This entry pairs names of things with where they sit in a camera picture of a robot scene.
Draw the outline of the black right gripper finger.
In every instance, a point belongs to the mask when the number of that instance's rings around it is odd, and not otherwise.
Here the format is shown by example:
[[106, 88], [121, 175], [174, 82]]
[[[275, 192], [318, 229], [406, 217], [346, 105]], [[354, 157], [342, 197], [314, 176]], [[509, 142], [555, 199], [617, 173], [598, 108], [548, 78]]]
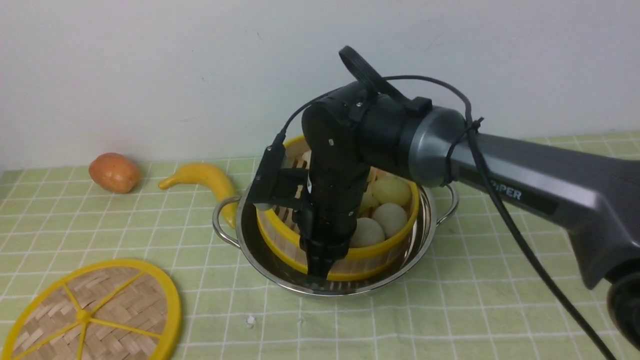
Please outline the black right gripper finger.
[[337, 248], [332, 245], [310, 244], [306, 249], [307, 281], [324, 286], [330, 271], [338, 261]]

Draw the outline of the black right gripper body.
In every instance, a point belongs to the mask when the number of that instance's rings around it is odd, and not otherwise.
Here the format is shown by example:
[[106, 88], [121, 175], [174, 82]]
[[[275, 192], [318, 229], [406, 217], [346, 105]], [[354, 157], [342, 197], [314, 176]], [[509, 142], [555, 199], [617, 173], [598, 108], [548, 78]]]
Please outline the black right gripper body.
[[308, 151], [301, 246], [311, 260], [340, 260], [350, 248], [370, 167], [356, 146], [327, 145]]

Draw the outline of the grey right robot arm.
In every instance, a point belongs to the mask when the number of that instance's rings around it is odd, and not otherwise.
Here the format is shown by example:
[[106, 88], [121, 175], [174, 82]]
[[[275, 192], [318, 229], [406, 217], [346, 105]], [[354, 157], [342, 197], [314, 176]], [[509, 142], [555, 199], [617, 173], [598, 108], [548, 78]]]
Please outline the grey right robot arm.
[[470, 100], [453, 85], [418, 75], [448, 89], [464, 114], [405, 98], [390, 84], [352, 82], [308, 101], [302, 134], [311, 149], [299, 215], [307, 274], [326, 280], [348, 251], [355, 212], [371, 167], [432, 188], [463, 183], [489, 195], [525, 258], [542, 282], [606, 358], [595, 335], [544, 269], [505, 205], [521, 208], [569, 235], [583, 284], [611, 287], [608, 314], [622, 336], [639, 346], [639, 162], [540, 145], [479, 132]]

